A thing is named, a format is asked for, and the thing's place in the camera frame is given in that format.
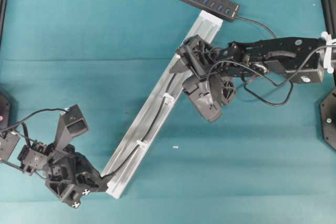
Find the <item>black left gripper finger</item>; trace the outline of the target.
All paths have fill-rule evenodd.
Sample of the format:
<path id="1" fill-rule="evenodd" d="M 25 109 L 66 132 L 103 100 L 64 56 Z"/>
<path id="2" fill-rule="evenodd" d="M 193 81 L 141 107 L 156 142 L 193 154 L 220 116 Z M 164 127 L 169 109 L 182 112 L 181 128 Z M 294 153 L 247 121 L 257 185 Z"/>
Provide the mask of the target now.
<path id="1" fill-rule="evenodd" d="M 75 177 L 76 179 L 101 179 L 100 173 L 79 152 L 75 152 Z"/>
<path id="2" fill-rule="evenodd" d="M 107 177 L 95 177 L 93 175 L 78 175 L 76 177 L 76 185 L 71 191 L 71 195 L 88 195 L 90 193 L 102 192 L 107 189 Z"/>

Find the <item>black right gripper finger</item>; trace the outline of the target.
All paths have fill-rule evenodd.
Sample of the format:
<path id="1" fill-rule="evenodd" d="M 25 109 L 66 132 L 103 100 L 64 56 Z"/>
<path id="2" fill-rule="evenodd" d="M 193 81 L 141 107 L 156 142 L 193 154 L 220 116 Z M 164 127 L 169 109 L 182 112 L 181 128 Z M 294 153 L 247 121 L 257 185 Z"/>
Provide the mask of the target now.
<path id="1" fill-rule="evenodd" d="M 169 73 L 179 74 L 179 73 L 185 73 L 188 71 L 190 75 L 193 75 L 190 54 L 187 51 L 184 51 L 183 53 L 180 53 L 179 56 L 180 58 L 170 68 Z"/>
<path id="2" fill-rule="evenodd" d="M 213 46 L 199 35 L 188 37 L 182 43 L 182 46 L 189 46 L 192 50 L 196 51 L 210 51 Z"/>

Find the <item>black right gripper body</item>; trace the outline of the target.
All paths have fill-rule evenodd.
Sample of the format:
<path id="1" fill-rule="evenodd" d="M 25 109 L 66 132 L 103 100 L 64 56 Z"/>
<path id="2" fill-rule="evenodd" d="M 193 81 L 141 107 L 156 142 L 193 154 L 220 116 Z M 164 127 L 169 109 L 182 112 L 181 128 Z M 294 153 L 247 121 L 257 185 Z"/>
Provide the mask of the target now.
<path id="1" fill-rule="evenodd" d="M 210 93 L 221 102 L 221 106 L 228 106 L 236 95 L 233 77 L 229 75 L 229 67 L 233 67 L 233 58 L 227 54 L 226 48 L 213 48 L 210 51 L 196 51 L 189 46 L 181 46 L 176 54 L 187 51 L 192 62 L 193 75 L 200 82 L 204 82 Z"/>

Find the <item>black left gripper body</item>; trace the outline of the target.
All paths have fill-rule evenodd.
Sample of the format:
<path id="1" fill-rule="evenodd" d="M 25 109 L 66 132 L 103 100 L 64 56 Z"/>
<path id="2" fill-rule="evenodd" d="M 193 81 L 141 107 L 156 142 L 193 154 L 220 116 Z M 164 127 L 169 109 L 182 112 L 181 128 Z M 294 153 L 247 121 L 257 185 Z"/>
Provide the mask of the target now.
<path id="1" fill-rule="evenodd" d="M 24 145 L 19 153 L 20 168 L 32 175 L 44 172 L 40 176 L 45 186 L 60 200 L 71 208 L 81 205 L 82 196 L 76 175 L 75 147 L 68 144 L 63 151 L 54 149 L 53 144 L 34 143 L 31 147 Z"/>

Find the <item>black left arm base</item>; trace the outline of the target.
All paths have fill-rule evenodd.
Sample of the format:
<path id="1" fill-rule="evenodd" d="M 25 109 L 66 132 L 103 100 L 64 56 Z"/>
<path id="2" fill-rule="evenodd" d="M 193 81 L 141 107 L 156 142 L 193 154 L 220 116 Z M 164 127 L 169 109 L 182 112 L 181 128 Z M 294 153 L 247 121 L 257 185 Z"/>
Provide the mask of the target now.
<path id="1" fill-rule="evenodd" d="M 1 91 L 1 129 L 15 123 L 17 100 L 8 92 Z"/>

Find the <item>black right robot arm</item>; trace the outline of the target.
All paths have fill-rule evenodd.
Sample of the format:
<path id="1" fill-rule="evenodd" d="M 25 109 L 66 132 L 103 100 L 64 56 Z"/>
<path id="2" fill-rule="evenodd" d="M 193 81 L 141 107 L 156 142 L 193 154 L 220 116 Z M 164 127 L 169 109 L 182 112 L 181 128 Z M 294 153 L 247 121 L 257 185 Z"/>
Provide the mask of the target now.
<path id="1" fill-rule="evenodd" d="M 335 73 L 335 39 L 285 37 L 256 42 L 230 42 L 214 47 L 199 35 L 189 37 L 176 51 L 179 59 L 170 73 L 191 71 L 184 92 L 195 104 L 210 108 L 229 105 L 235 95 L 233 78 L 248 86 L 264 78 L 275 87 L 287 83 L 321 82 L 325 71 Z"/>

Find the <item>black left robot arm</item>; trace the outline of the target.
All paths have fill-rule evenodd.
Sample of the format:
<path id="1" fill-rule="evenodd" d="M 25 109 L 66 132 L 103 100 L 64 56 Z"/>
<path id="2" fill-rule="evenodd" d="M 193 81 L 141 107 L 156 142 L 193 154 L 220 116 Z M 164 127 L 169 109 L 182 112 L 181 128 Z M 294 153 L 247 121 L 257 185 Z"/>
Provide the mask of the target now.
<path id="1" fill-rule="evenodd" d="M 102 177 L 71 144 L 59 151 L 53 143 L 46 145 L 33 141 L 30 146 L 24 145 L 19 153 L 19 166 L 9 162 L 19 140 L 17 131 L 1 134 L 1 163 L 29 176 L 44 172 L 40 178 L 60 202 L 76 209 L 81 205 L 81 197 L 107 190 L 109 177 Z"/>

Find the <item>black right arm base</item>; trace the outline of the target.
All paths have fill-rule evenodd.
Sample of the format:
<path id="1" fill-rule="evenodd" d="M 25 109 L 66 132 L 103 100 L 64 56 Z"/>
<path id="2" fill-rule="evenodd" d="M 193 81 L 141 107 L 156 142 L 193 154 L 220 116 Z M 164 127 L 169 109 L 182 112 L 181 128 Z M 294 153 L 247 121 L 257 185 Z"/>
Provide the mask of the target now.
<path id="1" fill-rule="evenodd" d="M 335 35 L 335 0 L 321 0 L 324 14 L 326 31 L 330 35 Z M 335 149 L 335 88 L 320 102 L 320 117 L 322 124 L 323 139 Z"/>

